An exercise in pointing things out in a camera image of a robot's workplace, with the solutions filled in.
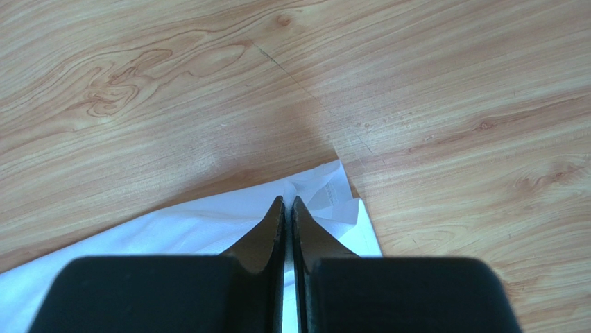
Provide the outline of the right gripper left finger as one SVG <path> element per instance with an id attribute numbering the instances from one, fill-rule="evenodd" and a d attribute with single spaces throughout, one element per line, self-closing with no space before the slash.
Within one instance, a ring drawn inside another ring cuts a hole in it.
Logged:
<path id="1" fill-rule="evenodd" d="M 285 205 L 219 255 L 82 257 L 66 265 L 31 332 L 278 332 Z"/>

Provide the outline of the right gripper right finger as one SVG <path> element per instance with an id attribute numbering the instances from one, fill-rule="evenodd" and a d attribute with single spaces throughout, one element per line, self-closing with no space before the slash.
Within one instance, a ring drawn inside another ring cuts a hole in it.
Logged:
<path id="1" fill-rule="evenodd" d="M 291 210 L 301 332 L 519 332 L 502 283 L 469 257 L 361 257 Z"/>

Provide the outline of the white t-shirt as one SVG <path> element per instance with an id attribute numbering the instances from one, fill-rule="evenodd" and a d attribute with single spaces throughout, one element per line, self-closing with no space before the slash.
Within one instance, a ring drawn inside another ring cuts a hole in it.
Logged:
<path id="1" fill-rule="evenodd" d="M 314 219 L 362 257 L 381 250 L 364 202 L 352 194 L 341 161 L 262 185 L 143 215 L 1 274 L 1 331 L 27 332 L 57 274 L 91 255 L 217 255 L 253 229 L 281 196 L 301 198 Z"/>

